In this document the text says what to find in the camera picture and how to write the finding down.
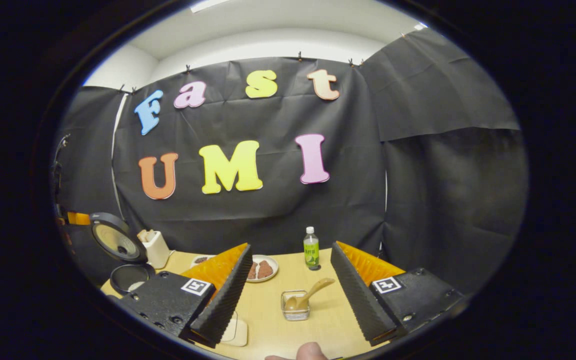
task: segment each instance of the black fabric curtain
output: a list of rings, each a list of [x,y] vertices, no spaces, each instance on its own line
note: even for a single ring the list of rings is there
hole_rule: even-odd
[[[336,76],[336,100],[317,96],[307,79],[319,69]],[[258,70],[276,73],[274,95],[245,93],[247,75]],[[174,107],[191,82],[206,84],[204,103]],[[155,91],[163,93],[158,124],[142,134],[135,109]],[[63,132],[71,141],[60,157],[68,190],[59,202],[119,215],[112,165],[126,222],[135,233],[161,231],[171,249],[216,254],[248,242],[256,254],[297,253],[305,228],[314,226],[322,249],[339,240],[376,255],[382,242],[393,264],[425,267],[468,294],[498,268],[521,224],[528,163],[512,107],[484,69],[430,29],[393,41],[361,66],[272,57],[153,82],[126,97],[111,164],[123,96],[83,88],[73,101]],[[300,182],[295,137],[309,133],[325,137],[327,182]],[[259,143],[263,187],[202,193],[199,150],[217,145],[230,159],[242,141]],[[166,153],[178,154],[176,187],[154,200],[142,189],[138,163],[157,158],[161,187]]]
[[[430,29],[382,48],[361,73],[386,158],[386,255],[477,291],[510,251],[528,196],[512,107],[486,71]]]

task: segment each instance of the plastic bottle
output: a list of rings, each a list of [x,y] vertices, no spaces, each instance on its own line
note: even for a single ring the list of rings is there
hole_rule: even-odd
[[[306,266],[311,270],[320,268],[320,240],[315,235],[315,228],[306,228],[306,237],[303,239],[303,254]]]

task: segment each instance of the black lid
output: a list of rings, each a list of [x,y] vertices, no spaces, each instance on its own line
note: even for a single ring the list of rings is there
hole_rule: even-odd
[[[119,217],[108,212],[90,214],[90,228],[96,242],[110,257],[129,264],[148,261],[146,247],[131,235],[130,227]]]

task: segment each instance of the wooden spoon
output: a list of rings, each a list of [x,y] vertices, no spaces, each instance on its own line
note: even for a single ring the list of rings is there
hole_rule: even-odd
[[[315,282],[315,284],[312,286],[312,289],[310,289],[310,291],[307,292],[307,294],[305,294],[304,296],[300,297],[293,296],[288,300],[286,300],[285,310],[288,310],[289,312],[295,310],[306,310],[308,308],[307,305],[308,299],[310,299],[310,297],[313,296],[316,292],[320,291],[321,289],[324,289],[325,287],[334,282],[335,282],[334,278],[329,277],[322,278],[322,280]]]

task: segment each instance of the light fixture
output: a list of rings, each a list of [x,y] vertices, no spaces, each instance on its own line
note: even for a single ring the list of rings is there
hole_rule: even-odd
[[[192,13],[197,13],[202,11],[203,9],[208,9],[209,7],[214,7],[215,5],[219,5],[221,3],[228,2],[228,0],[204,0],[201,2],[197,2],[195,5],[190,7],[190,11]]]

